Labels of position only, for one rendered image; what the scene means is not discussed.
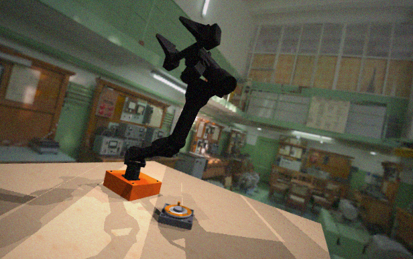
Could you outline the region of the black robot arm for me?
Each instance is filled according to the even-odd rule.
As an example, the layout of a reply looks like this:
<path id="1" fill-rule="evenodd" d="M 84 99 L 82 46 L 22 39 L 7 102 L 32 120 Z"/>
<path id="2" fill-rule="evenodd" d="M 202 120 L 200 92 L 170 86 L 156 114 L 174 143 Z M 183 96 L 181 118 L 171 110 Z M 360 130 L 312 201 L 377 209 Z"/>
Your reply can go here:
<path id="1" fill-rule="evenodd" d="M 186 102 L 172 135 L 159 138 L 146 148 L 137 146 L 128 148 L 124 162 L 127 169 L 125 174 L 121 175 L 127 180 L 140 180 L 141 167 L 144 168 L 146 165 L 145 158 L 156 156 L 171 158 L 179 153 L 180 149 L 185 146 L 186 138 L 200 108 L 205 106 L 211 97 L 216 95 L 222 98 L 223 95 L 234 91 L 237 86 L 236 78 L 221 68 L 215 60 L 211 69 L 203 74 L 210 66 L 201 53 L 198 60 L 184 65 L 186 68 L 181 72 L 180 80 L 188 84 L 185 92 Z M 207 81 L 200 79 L 201 76 Z"/>

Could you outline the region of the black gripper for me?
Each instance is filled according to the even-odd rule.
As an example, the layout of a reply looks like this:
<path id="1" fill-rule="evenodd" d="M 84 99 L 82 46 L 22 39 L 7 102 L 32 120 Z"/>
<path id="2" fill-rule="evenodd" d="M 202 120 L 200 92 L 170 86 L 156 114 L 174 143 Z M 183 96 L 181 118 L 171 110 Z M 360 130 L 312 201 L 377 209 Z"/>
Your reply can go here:
<path id="1" fill-rule="evenodd" d="M 211 57 L 211 52 L 206 50 L 211 50 L 212 48 L 219 46 L 221 44 L 221 29 L 215 23 L 212 26 L 209 24 L 204 25 L 196 21 L 192 21 L 185 17 L 179 18 L 180 22 L 184 25 L 186 29 L 195 37 L 196 43 L 192 44 L 188 48 L 182 51 L 176 50 L 176 46 L 167 40 L 162 35 L 156 34 L 156 38 L 164 50 L 165 59 L 163 68 L 167 71 L 171 71 L 180 65 L 180 61 L 185 58 L 184 63 L 192 63 L 198 60 L 199 54 L 201 53 L 208 61 L 210 68 L 205 69 L 203 72 L 208 72 L 214 64 L 214 59 Z M 205 49 L 204 49 L 205 48 Z"/>

